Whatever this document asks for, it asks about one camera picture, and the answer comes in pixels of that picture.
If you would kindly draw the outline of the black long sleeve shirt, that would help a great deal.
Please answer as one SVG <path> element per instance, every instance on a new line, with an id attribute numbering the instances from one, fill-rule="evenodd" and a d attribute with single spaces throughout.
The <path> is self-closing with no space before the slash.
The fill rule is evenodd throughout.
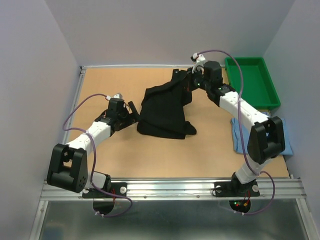
<path id="1" fill-rule="evenodd" d="M 196 128 L 186 120 L 184 106 L 192 102 L 189 82 L 172 82 L 147 88 L 141 102 L 137 131 L 165 139 L 183 140 L 196 135 Z"/>

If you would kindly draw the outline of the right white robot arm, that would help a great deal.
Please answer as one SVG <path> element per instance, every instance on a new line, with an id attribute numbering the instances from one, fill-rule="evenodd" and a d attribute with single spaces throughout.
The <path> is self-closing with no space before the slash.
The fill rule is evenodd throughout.
<path id="1" fill-rule="evenodd" d="M 258 111 L 243 100 L 232 86 L 225 84 L 222 68 L 216 61 L 200 60 L 187 70 L 174 69 L 172 78 L 181 82 L 188 92 L 196 89 L 206 91 L 213 103 L 237 118 L 241 131 L 249 131 L 248 144 L 242 150 L 244 164 L 232 174 L 230 181 L 215 183 L 213 195 L 240 197 L 250 192 L 259 196 L 257 177 L 268 163 L 285 150 L 283 121 Z"/>

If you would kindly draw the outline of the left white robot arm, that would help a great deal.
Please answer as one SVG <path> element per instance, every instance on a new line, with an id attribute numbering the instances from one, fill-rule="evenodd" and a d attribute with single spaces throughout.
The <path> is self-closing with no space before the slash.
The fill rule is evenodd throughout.
<path id="1" fill-rule="evenodd" d="M 87 130 L 76 139 L 54 146 L 46 182 L 54 187 L 80 193 L 94 189 L 100 197 L 111 193 L 110 177 L 99 172 L 89 172 L 88 156 L 97 158 L 96 147 L 115 132 L 139 122 L 140 116 L 132 101 L 111 98 L 108 108 L 98 116 Z"/>

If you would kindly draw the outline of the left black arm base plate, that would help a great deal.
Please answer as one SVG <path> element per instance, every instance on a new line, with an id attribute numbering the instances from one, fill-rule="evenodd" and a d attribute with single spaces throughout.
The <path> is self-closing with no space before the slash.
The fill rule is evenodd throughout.
<path id="1" fill-rule="evenodd" d="M 103 191 L 108 192 L 109 194 L 119 195 L 119 196 L 127 196 L 127 191 L 124 189 L 128 188 L 128 184 L 126 182 L 111 182 L 109 186 L 104 186 L 102 188 Z M 87 193 L 82 192 L 83 199 L 109 199 L 112 196 L 104 194 L 98 191 L 95 188 L 90 188 Z"/>

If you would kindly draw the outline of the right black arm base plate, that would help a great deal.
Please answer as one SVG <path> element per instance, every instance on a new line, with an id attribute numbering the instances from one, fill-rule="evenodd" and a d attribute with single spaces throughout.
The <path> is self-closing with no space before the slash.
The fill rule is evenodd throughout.
<path id="1" fill-rule="evenodd" d="M 241 184 L 237 181 L 217 181 L 214 183 L 212 195 L 217 198 L 240 198 L 245 195 L 259 197 L 260 191 L 258 183 L 253 180 L 249 183 Z"/>

